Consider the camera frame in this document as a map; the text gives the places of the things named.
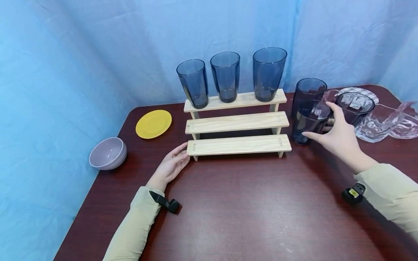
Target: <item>hand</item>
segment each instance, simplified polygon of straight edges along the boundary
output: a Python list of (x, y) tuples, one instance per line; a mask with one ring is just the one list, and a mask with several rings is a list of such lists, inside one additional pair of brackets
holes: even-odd
[(173, 149), (164, 157), (148, 181), (147, 187), (156, 188), (161, 192), (166, 190), (167, 184), (173, 181), (190, 161), (187, 151), (182, 151), (186, 146), (187, 142)]
[(302, 135), (320, 143), (325, 149), (348, 164), (356, 174), (377, 165), (377, 161), (361, 151), (354, 126), (345, 121), (341, 107), (329, 101), (326, 104), (334, 112), (334, 122), (329, 121), (334, 124), (331, 130), (326, 134), (303, 132)]
[(317, 141), (337, 157), (347, 153), (358, 153), (360, 147), (354, 132), (354, 126), (345, 121), (341, 107), (329, 101), (326, 104), (334, 112), (334, 120), (330, 119), (329, 121), (330, 124), (334, 124), (331, 130), (326, 134), (303, 132), (302, 135)]

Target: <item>beige long sleeve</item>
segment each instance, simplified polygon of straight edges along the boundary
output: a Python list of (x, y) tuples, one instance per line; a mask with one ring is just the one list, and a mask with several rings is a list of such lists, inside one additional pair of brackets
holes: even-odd
[(367, 201), (418, 242), (418, 184), (389, 164), (378, 164), (354, 178), (366, 187)]
[(150, 191), (164, 196), (157, 189), (139, 188), (128, 214), (110, 241), (103, 261), (138, 261), (147, 243), (148, 232), (161, 207), (153, 200)]

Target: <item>black wrist strap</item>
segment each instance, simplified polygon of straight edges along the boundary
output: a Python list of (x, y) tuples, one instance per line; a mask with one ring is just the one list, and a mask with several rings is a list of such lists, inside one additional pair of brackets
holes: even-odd
[(366, 187), (363, 184), (356, 183), (352, 188), (346, 188), (341, 196), (343, 199), (350, 205), (357, 205), (363, 200), (363, 194), (366, 190)]
[(160, 204), (161, 206), (163, 206), (163, 208), (165, 208), (173, 214), (175, 214), (178, 208), (180, 207), (180, 203), (178, 203), (177, 200), (175, 200), (174, 198), (171, 199), (170, 203), (168, 203), (168, 200), (165, 197), (161, 196), (158, 193), (155, 193), (154, 191), (150, 191), (150, 195), (151, 197), (153, 197), (156, 203)]

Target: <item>lavender bowl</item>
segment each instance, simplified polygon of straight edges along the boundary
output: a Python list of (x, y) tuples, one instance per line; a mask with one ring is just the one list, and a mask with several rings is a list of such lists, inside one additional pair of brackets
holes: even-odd
[(123, 163), (126, 155), (125, 143), (117, 137), (112, 137), (101, 141), (93, 148), (89, 163), (99, 170), (112, 170)]

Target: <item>wooden shelf rack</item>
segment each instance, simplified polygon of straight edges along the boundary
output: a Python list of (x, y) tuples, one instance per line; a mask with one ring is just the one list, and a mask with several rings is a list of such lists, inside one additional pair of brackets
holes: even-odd
[[(244, 153), (277, 152), (279, 157), (292, 150), (289, 138), (280, 134), (281, 128), (288, 127), (289, 121), (285, 112), (278, 111), (279, 104), (287, 102), (282, 89), (278, 89), (272, 101), (260, 102), (254, 92), (238, 94), (231, 103), (223, 103), (218, 96), (209, 97), (209, 104), (203, 109), (195, 109), (189, 100), (184, 103), (184, 112), (189, 112), (192, 119), (186, 123), (186, 134), (193, 140), (187, 145), (187, 153), (195, 161), (203, 155), (225, 155)], [(270, 112), (234, 115), (214, 118), (199, 118), (199, 111), (231, 109), (248, 106), (270, 105)], [(273, 135), (234, 137), (221, 139), (199, 139), (201, 133), (229, 132), (250, 129), (271, 129)]]

